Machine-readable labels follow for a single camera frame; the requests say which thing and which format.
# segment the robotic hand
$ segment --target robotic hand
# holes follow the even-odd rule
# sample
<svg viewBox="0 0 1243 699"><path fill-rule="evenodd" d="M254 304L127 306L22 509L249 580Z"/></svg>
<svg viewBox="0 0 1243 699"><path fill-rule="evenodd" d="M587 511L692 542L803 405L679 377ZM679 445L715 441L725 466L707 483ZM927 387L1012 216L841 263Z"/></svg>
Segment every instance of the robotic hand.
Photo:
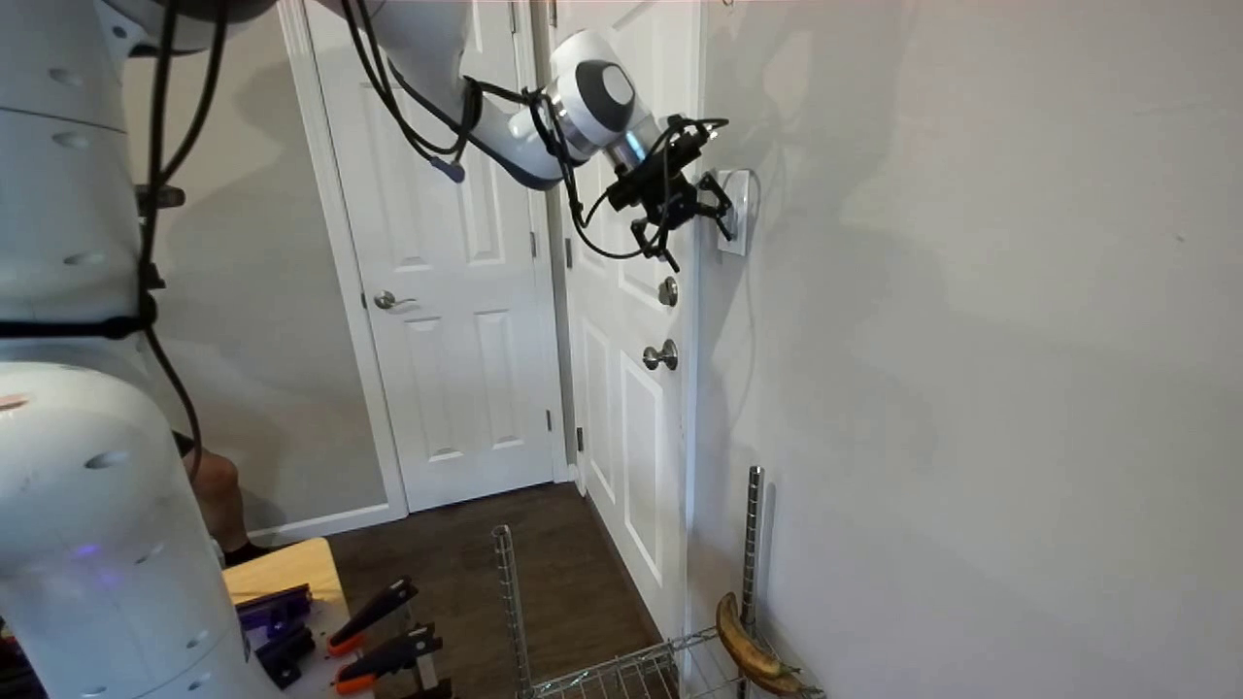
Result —
<svg viewBox="0 0 1243 699"><path fill-rule="evenodd" d="M276 696L144 394L144 359L160 359L151 230L186 150L151 157L136 195L122 115L127 56L219 56L274 3L0 0L0 619L51 696ZM722 120L662 128L606 41L574 34L553 56L553 88L513 93L457 73L467 0L328 3L354 22L386 110L399 120L407 88L454 132L430 142L399 120L447 176L477 142L524 185L569 181L583 233L570 171L604 150L617 176L606 203L640 207L639 251L666 259L675 227L725 215L711 177L684 176Z"/></svg>

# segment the dark floor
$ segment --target dark floor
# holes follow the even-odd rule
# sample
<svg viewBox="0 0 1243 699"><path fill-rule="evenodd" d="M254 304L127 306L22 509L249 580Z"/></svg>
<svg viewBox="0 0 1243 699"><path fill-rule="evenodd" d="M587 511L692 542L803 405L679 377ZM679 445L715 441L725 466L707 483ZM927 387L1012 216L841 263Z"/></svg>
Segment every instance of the dark floor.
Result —
<svg viewBox="0 0 1243 699"><path fill-rule="evenodd" d="M439 671L457 699L516 693L495 523L513 523L516 570L536 676L561 676L657 639L657 630L592 501L570 485L524 491L386 528L336 537L346 598L407 575L419 585L417 619L439 625Z"/></svg>

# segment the white wall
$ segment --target white wall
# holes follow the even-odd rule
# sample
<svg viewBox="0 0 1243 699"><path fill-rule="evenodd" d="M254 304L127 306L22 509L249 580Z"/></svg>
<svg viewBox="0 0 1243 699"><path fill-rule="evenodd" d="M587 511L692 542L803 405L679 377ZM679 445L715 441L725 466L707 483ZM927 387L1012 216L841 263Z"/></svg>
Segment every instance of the white wall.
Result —
<svg viewBox="0 0 1243 699"><path fill-rule="evenodd" d="M1243 696L1243 3L711 6L697 592L833 699Z"/></svg>
<svg viewBox="0 0 1243 699"><path fill-rule="evenodd" d="M148 73L148 62L127 69L140 176ZM171 142L200 102L200 76L202 60L184 60ZM178 185L191 207L160 227L160 330L200 399L206 441L240 463L249 523L279 528L380 506L376 445L276 10L231 41L215 120Z"/></svg>

